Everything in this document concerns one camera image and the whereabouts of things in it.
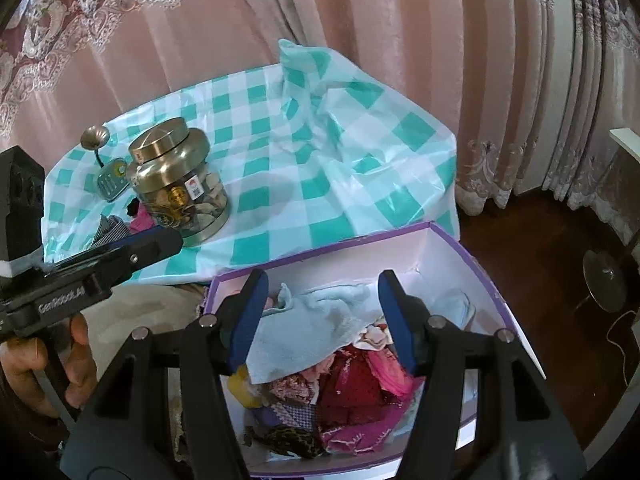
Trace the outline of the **left hand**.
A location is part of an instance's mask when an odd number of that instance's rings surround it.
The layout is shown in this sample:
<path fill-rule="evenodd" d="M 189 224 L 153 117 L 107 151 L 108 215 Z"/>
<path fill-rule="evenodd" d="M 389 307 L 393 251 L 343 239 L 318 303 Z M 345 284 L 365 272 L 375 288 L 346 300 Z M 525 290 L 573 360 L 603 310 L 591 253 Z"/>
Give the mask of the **left hand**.
<path fill-rule="evenodd" d="M 96 388 L 96 362 L 89 346 L 88 326 L 81 314 L 70 319 L 68 352 L 63 360 L 70 384 L 65 399 L 73 408 L 82 408 Z M 46 398 L 35 371 L 48 365 L 44 342 L 37 338 L 12 338 L 1 345 L 1 366 L 9 386 L 17 397 L 39 415 L 56 417 L 58 412 Z"/>

